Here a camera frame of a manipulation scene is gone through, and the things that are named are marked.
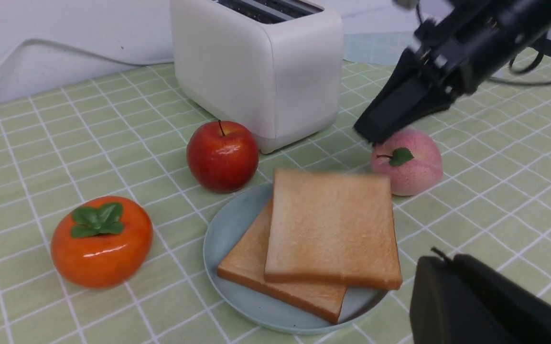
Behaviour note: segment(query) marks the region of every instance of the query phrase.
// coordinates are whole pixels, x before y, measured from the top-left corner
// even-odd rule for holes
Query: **toast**
[[[275,168],[265,280],[398,290],[389,178]]]
[[[269,201],[231,252],[221,261],[220,278],[261,292],[336,324],[347,287],[318,283],[266,283],[265,261],[273,202]]]

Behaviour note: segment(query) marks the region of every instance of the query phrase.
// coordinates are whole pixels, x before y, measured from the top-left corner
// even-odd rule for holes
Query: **light blue plate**
[[[272,195],[271,183],[254,187],[229,201],[209,225],[203,244],[203,259],[207,275],[216,291],[231,307],[252,322],[283,333],[328,333],[367,316],[384,298],[386,291],[350,288],[343,300],[339,324],[332,325],[287,303],[218,277],[218,264],[238,243]]]

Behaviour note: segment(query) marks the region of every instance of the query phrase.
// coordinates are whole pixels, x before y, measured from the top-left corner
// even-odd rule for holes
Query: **pink peach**
[[[407,148],[413,158],[400,166],[390,164],[397,148]],[[437,144],[422,131],[405,128],[384,144],[376,145],[371,169],[390,178],[392,194],[413,196],[435,186],[443,177],[443,162]]]

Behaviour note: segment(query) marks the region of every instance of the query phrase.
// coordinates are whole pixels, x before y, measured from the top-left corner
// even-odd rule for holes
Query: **orange persimmon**
[[[50,255],[64,279],[109,288],[133,276],[152,244],[150,217],[128,198],[103,196],[67,214],[54,231]]]

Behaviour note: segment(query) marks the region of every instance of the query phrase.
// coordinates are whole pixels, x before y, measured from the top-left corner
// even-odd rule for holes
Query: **toaster slot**
[[[319,9],[299,0],[214,0],[262,24],[277,24],[319,13]]]

